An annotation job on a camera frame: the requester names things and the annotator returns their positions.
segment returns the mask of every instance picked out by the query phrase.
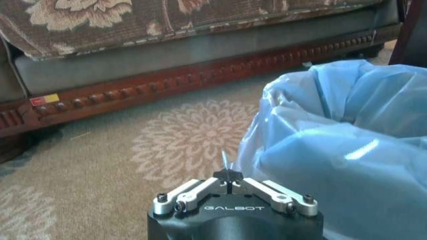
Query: wooden sofa base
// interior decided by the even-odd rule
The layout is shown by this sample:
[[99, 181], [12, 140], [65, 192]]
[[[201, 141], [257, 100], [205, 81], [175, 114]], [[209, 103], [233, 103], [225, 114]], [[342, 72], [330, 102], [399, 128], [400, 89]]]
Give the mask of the wooden sofa base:
[[283, 71], [304, 62], [382, 44], [400, 24], [292, 47], [144, 73], [60, 92], [59, 101], [32, 106], [29, 99], [0, 104], [0, 138], [149, 103], [171, 95]]

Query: black screw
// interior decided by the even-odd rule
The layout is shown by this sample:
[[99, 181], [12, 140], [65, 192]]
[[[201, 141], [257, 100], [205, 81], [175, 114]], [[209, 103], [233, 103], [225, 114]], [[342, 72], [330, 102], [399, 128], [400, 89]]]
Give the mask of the black screw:
[[165, 203], [168, 201], [168, 194], [161, 192], [157, 194], [157, 202], [159, 203]]
[[296, 212], [296, 206], [294, 205], [294, 203], [288, 203], [287, 205], [286, 205], [286, 213], [287, 214], [290, 214], [290, 215], [292, 215], [292, 214], [295, 214], [295, 212]]
[[181, 214], [185, 211], [185, 203], [179, 201], [173, 207], [173, 210], [177, 214]]
[[303, 196], [303, 200], [304, 200], [304, 202], [308, 203], [308, 204], [314, 204], [314, 203], [315, 203], [315, 198], [314, 198], [314, 196], [312, 196], [311, 194], [306, 194], [306, 195]]

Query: red sticker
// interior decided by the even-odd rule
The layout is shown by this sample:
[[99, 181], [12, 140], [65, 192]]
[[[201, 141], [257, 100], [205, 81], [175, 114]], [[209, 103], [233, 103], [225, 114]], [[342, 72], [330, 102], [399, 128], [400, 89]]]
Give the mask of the red sticker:
[[43, 96], [35, 97], [35, 98], [29, 99], [29, 101], [33, 106], [39, 106], [39, 105], [43, 105], [47, 103], [45, 98]]

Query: beige carpet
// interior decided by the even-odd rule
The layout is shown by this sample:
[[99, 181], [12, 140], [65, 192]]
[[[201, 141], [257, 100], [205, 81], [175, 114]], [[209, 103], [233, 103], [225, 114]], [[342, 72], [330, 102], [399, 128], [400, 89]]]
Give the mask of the beige carpet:
[[[375, 64], [387, 64], [394, 42]], [[279, 74], [80, 120], [0, 165], [0, 240], [145, 239], [153, 197], [221, 168]]]

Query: blue plastic bag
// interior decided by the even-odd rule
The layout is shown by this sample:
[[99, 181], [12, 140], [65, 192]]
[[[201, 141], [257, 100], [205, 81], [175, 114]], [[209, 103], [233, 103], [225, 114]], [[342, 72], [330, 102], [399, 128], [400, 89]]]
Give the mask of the blue plastic bag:
[[314, 194], [328, 239], [427, 239], [427, 69], [364, 60], [263, 90], [232, 168]]

